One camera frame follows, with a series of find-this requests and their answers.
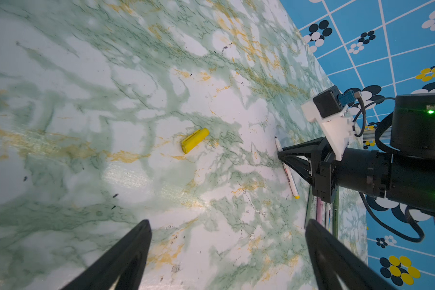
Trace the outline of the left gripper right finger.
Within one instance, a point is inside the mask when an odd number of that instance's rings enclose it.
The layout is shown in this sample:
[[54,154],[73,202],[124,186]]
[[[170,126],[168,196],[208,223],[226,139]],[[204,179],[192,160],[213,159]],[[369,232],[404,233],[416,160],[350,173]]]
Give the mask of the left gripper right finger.
[[320,290],[340,290],[342,283],[350,290],[394,288],[368,268],[316,220],[309,220],[305,238]]

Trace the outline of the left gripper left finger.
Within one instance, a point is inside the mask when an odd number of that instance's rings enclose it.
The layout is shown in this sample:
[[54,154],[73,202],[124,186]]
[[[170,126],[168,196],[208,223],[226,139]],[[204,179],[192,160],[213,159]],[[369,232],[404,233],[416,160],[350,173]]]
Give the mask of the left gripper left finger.
[[146,268],[152,240],[147,219],[137,224],[65,290],[137,290]]

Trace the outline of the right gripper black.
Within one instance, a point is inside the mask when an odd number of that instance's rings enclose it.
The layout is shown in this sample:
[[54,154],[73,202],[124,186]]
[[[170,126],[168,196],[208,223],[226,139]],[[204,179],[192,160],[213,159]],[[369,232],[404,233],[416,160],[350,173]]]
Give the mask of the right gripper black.
[[314,196],[326,203],[335,201],[338,193],[335,182],[336,159],[327,138],[284,147],[277,156],[313,187]]

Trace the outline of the white pen yellow end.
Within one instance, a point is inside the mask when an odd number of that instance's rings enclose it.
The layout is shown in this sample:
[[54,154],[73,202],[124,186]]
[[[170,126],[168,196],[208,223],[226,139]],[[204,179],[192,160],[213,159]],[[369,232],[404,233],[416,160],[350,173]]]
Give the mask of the white pen yellow end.
[[[277,137],[275,137],[274,140],[275,140],[275,145],[276,145],[277,151],[281,152],[282,145],[280,144],[279,139]],[[297,190],[297,187],[295,185],[294,179],[292,177],[291,170],[285,163],[282,163],[282,165],[283,165],[283,169],[285,171],[285,175],[287,177],[292,195],[293,195],[293,197],[295,197],[295,199],[299,199],[300,197],[299,197],[298,190]]]

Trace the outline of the dark green pen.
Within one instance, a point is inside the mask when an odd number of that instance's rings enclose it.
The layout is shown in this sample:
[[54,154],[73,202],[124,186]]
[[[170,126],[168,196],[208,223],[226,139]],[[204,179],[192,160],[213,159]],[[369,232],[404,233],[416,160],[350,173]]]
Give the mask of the dark green pen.
[[340,194],[339,189],[335,192],[335,200],[333,202],[333,218],[332,218],[332,233],[335,238],[338,238],[339,229],[339,208],[340,208]]

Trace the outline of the light green pen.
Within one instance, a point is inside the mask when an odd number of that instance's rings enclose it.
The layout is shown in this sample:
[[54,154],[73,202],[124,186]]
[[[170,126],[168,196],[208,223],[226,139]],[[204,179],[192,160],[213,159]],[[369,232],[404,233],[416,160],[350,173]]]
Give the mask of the light green pen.
[[314,203],[314,195],[312,192],[312,186],[309,186],[306,216],[305,216],[305,222],[304,222],[305,228],[308,226],[309,221],[312,219],[313,203]]

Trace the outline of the pink pen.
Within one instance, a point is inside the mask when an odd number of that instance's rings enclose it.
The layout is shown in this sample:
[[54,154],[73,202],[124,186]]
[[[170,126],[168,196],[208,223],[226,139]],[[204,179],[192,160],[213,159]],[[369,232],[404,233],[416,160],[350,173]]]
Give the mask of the pink pen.
[[316,221],[319,224],[323,224],[324,216],[325,216],[324,202],[320,197],[317,197]]

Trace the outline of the yellow pen cap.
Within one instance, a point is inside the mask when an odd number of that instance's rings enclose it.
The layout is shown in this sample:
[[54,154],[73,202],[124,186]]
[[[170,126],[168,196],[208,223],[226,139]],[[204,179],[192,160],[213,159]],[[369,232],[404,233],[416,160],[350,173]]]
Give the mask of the yellow pen cap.
[[181,148],[184,154],[189,153],[194,149],[200,142],[202,142],[207,136],[209,136],[210,131],[207,128],[198,129],[193,134],[186,137],[181,142]]

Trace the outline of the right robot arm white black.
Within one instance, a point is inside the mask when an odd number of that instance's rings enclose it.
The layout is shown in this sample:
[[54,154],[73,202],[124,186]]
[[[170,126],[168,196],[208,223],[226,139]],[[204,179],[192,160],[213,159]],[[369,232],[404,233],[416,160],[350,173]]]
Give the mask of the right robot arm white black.
[[324,118],[315,101],[307,106],[325,136],[285,147],[278,157],[314,196],[333,203],[344,187],[408,205],[435,221],[435,93],[397,96],[394,111],[375,131],[375,151],[349,147],[352,125],[342,113]]

